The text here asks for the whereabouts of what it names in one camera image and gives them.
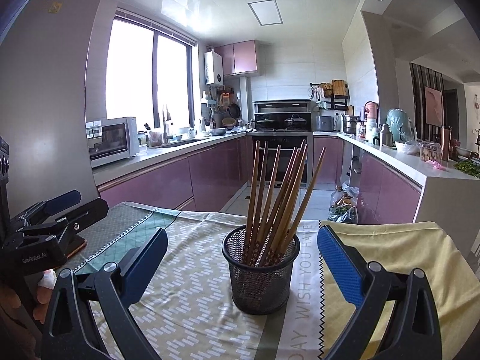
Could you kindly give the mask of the left hand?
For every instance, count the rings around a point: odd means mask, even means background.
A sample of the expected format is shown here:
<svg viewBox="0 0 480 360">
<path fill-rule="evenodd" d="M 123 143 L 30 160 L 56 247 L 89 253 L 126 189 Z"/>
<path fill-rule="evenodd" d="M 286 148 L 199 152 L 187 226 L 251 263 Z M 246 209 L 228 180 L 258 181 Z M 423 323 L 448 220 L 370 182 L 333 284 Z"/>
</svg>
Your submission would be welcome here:
<svg viewBox="0 0 480 360">
<path fill-rule="evenodd" d="M 36 299 L 37 305 L 33 311 L 33 317 L 38 322 L 44 324 L 50 299 L 57 281 L 55 271 L 49 269 L 43 272 L 43 277 L 37 283 Z"/>
</svg>

